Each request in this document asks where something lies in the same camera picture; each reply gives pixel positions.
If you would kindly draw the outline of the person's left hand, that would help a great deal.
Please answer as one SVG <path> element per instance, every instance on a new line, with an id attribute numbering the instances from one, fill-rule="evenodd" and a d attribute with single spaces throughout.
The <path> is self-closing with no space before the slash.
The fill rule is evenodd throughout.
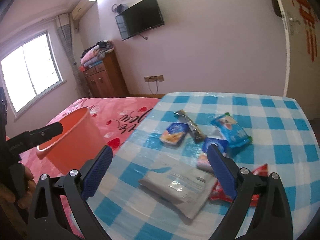
<path id="1" fill-rule="evenodd" d="M 25 193 L 25 195 L 23 197 L 21 197 L 17 201 L 18 207 L 22 210 L 30 208 L 31 201 L 33 198 L 33 193 L 36 189 L 36 183 L 34 181 L 34 176 L 31 172 L 31 170 L 28 167 L 24 167 L 24 168 L 25 168 L 24 178 L 25 178 L 27 185 L 28 185 L 28 191 Z M 1 194 L 1 199 L 6 200 L 7 202 L 9 202 L 9 203 L 16 202 L 15 195 L 7 187 L 5 187 L 3 184 L 1 184 L 0 194 Z"/>

